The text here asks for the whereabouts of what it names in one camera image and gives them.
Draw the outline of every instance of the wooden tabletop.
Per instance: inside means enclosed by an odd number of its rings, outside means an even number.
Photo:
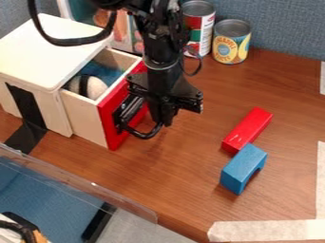
[[[159,223],[197,241],[216,220],[315,218],[316,149],[325,140],[320,61],[253,49],[240,65],[204,58],[188,79],[203,91],[201,115],[181,111],[152,140],[129,137],[116,152],[48,132],[31,155],[139,202]],[[195,60],[186,61],[195,68]],[[241,196],[219,186],[231,158],[221,140],[254,106],[274,114],[255,145],[269,154]],[[20,120],[0,110],[0,141]],[[139,126],[152,126],[149,116]]]

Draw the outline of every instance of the white tape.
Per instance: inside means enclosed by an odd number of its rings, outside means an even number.
[[[318,142],[316,218],[325,219],[325,142]]]
[[[317,219],[215,222],[208,232],[210,242],[325,239],[325,142],[322,141],[318,142],[316,181]]]
[[[320,67],[320,94],[325,95],[325,62]]]
[[[325,219],[215,222],[210,242],[247,242],[325,239]]]

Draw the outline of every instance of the white box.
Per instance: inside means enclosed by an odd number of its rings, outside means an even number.
[[[102,30],[46,14],[39,17],[45,31],[57,38],[90,36]],[[33,94],[49,130],[66,137],[74,133],[104,147],[111,139],[110,148],[116,149],[126,133],[114,133],[111,118],[101,111],[112,112],[112,98],[120,103],[125,99],[124,76],[130,71],[144,71],[144,67],[140,57],[106,49],[108,43],[109,38],[91,45],[57,47],[43,39],[31,20],[27,21],[0,40],[0,103],[4,110],[22,117],[7,88],[10,84]],[[64,90],[62,86],[95,56],[97,62],[122,69],[124,74],[97,101]]]

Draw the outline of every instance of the tin can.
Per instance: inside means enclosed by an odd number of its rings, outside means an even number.
[[[227,19],[215,26],[213,57],[220,63],[234,65],[243,62],[248,55],[252,30],[242,20]]]
[[[201,57],[205,56],[211,50],[213,26],[216,19],[214,5],[202,0],[192,0],[182,4],[182,14],[185,26],[190,29],[190,41],[184,55],[196,57],[193,55],[196,52]]]

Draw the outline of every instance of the wall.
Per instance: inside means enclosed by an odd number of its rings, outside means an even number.
[[[217,14],[248,20],[256,47],[325,60],[324,0],[213,0]]]
[[[25,23],[30,17],[27,0],[0,0],[0,38]],[[39,11],[59,15],[56,0],[40,0]]]

